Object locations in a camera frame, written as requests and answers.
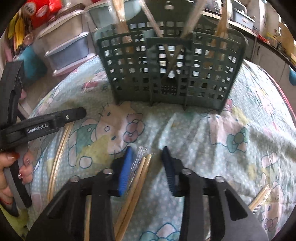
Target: finger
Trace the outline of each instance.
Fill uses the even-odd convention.
[[[22,166],[19,172],[19,179],[25,178],[33,173],[33,166]]]
[[[19,157],[20,157],[19,153],[16,153],[16,152],[0,153],[0,190],[7,187],[7,182],[6,182],[3,169],[5,167],[11,166]]]
[[[27,184],[27,183],[30,183],[30,182],[32,182],[32,181],[33,181],[33,175],[32,175],[32,174],[30,174],[29,176],[24,177],[24,178],[22,179],[22,183],[23,183],[23,184]]]
[[[4,192],[0,191],[0,202],[2,204],[5,204],[5,206],[7,205],[11,205],[13,203],[13,197],[12,197],[12,193],[10,191],[10,189],[8,190],[9,188],[5,188],[4,189]]]
[[[27,151],[22,160],[24,161],[25,166],[29,166],[30,164],[33,164],[33,162],[35,161],[35,158],[32,152]]]

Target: lid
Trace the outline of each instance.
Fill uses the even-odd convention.
[[[76,62],[67,65],[66,67],[59,69],[59,70],[54,70],[52,76],[59,76],[61,74],[66,74],[69,73],[73,70],[75,70],[77,67],[79,67],[80,65],[82,65],[83,63],[85,63],[86,61],[88,61],[89,59],[91,59],[92,57],[96,56],[95,53],[89,53],[85,58],[77,60]]]
[[[89,32],[82,32],[81,34],[79,34],[78,36],[76,36],[75,38],[72,38],[70,40],[68,40],[67,42],[57,46],[56,48],[54,48],[53,50],[47,51],[44,57],[49,57],[55,53],[58,53],[62,50],[64,50],[65,48],[67,48],[68,46],[70,46],[72,43],[76,42],[77,40],[84,38],[86,36],[89,35]]]
[[[85,12],[88,12],[91,8],[94,8],[94,7],[105,7],[105,6],[108,6],[108,0],[100,0],[92,5],[89,5],[87,6],[84,11]]]
[[[70,20],[71,18],[83,14],[84,11],[83,10],[75,10],[63,17],[58,18],[56,21],[54,21],[53,23],[51,23],[50,25],[48,25],[45,29],[43,29],[37,36],[37,39],[44,37],[46,34],[50,33],[51,31],[57,29],[58,27],[60,27],[63,23],[67,22],[68,20]]]
[[[235,9],[235,8],[234,8],[233,10],[236,11],[236,12],[238,12],[238,13],[240,13],[241,15],[243,15],[244,17],[248,18],[250,21],[252,21],[252,22],[255,23],[255,20],[254,20],[254,19],[252,19],[252,18],[249,17],[248,15],[244,14],[242,11],[239,11],[239,10],[237,10],[237,9]]]

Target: gray plastic bin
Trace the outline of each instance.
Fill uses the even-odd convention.
[[[255,20],[251,19],[248,15],[244,14],[243,12],[233,9],[233,20],[251,30],[253,30],[253,26]]]
[[[229,29],[228,39],[214,36],[216,24],[202,17],[194,32],[187,39],[181,39],[183,23],[192,5],[184,0],[171,0],[169,4],[173,7],[166,8],[167,4],[159,0],[148,6],[164,38],[156,37],[142,11],[128,21],[128,33],[115,34],[114,25],[96,32],[97,48],[115,99],[221,111],[242,64],[246,38],[234,29]],[[125,41],[125,36],[132,41]],[[177,45],[182,45],[183,51],[177,59],[178,76],[170,74],[162,80],[168,65],[164,44],[168,45],[171,55]],[[209,51],[214,52],[213,58],[209,58]]]

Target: bed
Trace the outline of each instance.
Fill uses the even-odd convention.
[[[81,106],[86,108],[87,117],[67,126],[69,136],[59,157],[56,154],[65,128],[30,143],[37,163],[28,228],[47,204],[50,175],[57,158],[54,193],[73,175],[85,178],[108,167],[128,145],[144,146],[153,157],[124,240],[178,240],[184,200],[174,198],[168,189],[160,159],[164,146],[198,175],[225,177],[248,205],[268,183],[271,195],[256,217],[270,240],[295,207],[295,116],[272,78],[246,60],[220,114],[164,103],[116,105],[106,72],[99,57],[95,57],[58,84],[31,117]],[[114,220],[121,205],[121,199],[112,199]],[[205,239],[210,236],[209,228],[207,213]]]

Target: cabinet door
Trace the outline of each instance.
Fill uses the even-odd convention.
[[[245,58],[246,60],[251,61],[253,47],[254,47],[254,40],[250,39],[249,37],[246,37],[246,39],[248,40],[248,46],[246,47]]]
[[[285,61],[274,52],[257,43],[253,63],[258,64],[265,69],[265,71],[269,73],[277,83],[279,83],[285,67]]]

